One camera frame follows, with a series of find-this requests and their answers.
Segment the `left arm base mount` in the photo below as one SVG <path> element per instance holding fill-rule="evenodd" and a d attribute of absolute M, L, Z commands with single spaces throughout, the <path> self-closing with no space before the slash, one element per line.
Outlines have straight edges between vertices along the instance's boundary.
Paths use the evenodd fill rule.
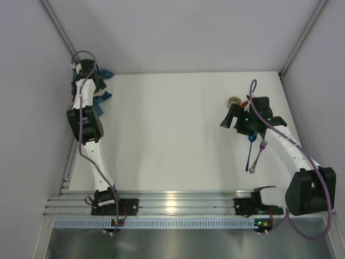
<path fill-rule="evenodd" d="M 92 216 L 136 216 L 139 209 L 138 199 L 121 199 L 119 202 L 119 211 L 116 210 L 116 204 L 102 207 L 92 206 Z"/>

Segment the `blue metallic spoon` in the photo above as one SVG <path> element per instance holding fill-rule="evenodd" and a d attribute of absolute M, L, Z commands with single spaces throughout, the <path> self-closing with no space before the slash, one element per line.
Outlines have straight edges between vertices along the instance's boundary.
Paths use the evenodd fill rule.
<path fill-rule="evenodd" d="M 253 135 L 248 136 L 248 140 L 249 140 L 249 142 L 250 142 L 250 148 L 249 148 L 249 153 L 248 153 L 247 162 L 246 162 L 246 167 L 245 167 L 245 171 L 246 171 L 246 172 L 249 171 L 249 163 L 250 163 L 252 145 L 253 145 L 253 143 L 256 141 L 256 139 L 257 139 L 257 133 L 254 133 Z"/>

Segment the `iridescent purple fork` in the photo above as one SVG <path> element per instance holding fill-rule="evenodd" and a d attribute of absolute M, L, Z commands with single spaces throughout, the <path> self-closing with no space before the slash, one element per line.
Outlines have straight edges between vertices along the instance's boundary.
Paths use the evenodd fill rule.
<path fill-rule="evenodd" d="M 258 155 L 257 155 L 257 157 L 256 157 L 256 159 L 255 159 L 255 161 L 253 162 L 252 166 L 251 166 L 250 169 L 249 169 L 249 172 L 250 172 L 251 174 L 255 173 L 255 171 L 256 171 L 256 166 L 257 166 L 258 160 L 259 160 L 259 158 L 260 158 L 260 155 L 261 155 L 262 151 L 266 148 L 266 146 L 267 146 L 267 142 L 266 142 L 265 139 L 263 139 L 263 140 L 261 141 L 260 145 L 259 145 L 259 153 L 258 153 Z"/>

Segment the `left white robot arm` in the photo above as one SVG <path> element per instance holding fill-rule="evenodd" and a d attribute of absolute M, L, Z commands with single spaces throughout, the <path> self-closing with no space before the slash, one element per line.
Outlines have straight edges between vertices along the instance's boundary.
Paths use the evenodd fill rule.
<path fill-rule="evenodd" d="M 92 168 L 95 184 L 93 207 L 117 206 L 119 198 L 103 154 L 104 128 L 93 106 L 94 95 L 104 90 L 106 84 L 99 77 L 99 69 L 94 60 L 84 59 L 71 67 L 74 72 L 72 86 L 75 95 L 66 115 L 79 143 L 79 154 Z"/>

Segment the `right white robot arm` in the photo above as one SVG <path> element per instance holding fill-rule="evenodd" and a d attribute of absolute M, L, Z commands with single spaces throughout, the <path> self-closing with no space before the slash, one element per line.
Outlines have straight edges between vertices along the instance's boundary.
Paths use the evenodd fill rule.
<path fill-rule="evenodd" d="M 263 206 L 288 209 L 294 216 L 332 211 L 335 200 L 336 173 L 308 157 L 292 136 L 286 121 L 274 116 L 268 97 L 250 99 L 247 106 L 229 100 L 229 111 L 221 127 L 230 128 L 233 119 L 237 133 L 262 137 L 261 146 L 270 146 L 289 173 L 289 180 L 279 186 L 255 188 L 252 197 Z"/>

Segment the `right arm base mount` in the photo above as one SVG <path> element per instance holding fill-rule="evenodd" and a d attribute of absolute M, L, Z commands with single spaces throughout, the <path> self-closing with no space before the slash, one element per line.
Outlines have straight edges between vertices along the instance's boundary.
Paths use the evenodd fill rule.
<path fill-rule="evenodd" d="M 251 198 L 235 198 L 236 215 L 250 217 L 253 215 L 283 215 L 284 210 L 277 206 L 258 205 Z"/>

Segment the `red plate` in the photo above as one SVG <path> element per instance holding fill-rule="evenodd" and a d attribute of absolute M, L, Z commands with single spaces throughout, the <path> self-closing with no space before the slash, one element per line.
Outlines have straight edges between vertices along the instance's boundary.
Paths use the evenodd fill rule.
<path fill-rule="evenodd" d="M 249 105 L 250 105 L 250 102 L 247 100 L 241 104 L 241 108 L 243 108 L 245 111 L 248 111 Z"/>

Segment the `blue cartoon placemat cloth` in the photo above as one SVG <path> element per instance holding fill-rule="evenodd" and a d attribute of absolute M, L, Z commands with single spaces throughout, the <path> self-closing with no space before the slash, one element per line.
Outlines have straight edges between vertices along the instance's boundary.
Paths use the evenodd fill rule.
<path fill-rule="evenodd" d="M 104 83 L 105 83 L 105 80 L 111 79 L 112 77 L 114 77 L 114 75 L 115 74 L 113 72 L 107 69 L 104 69 L 104 68 L 99 69 L 99 77 L 100 79 L 103 80 Z M 102 116 L 104 113 L 102 108 L 100 107 L 100 104 L 108 100 L 110 97 L 112 97 L 112 94 L 106 90 L 106 86 L 100 92 L 97 92 L 96 94 L 94 94 L 93 108 L 95 109 L 95 112 L 99 117 Z"/>

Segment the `speckled ceramic cup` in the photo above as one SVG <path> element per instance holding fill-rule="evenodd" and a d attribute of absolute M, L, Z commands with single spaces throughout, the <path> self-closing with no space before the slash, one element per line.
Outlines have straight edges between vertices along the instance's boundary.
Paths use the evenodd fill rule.
<path fill-rule="evenodd" d="M 230 97 L 227 101 L 227 107 L 230 108 L 233 104 L 240 106 L 242 104 L 242 100 L 236 96 Z"/>

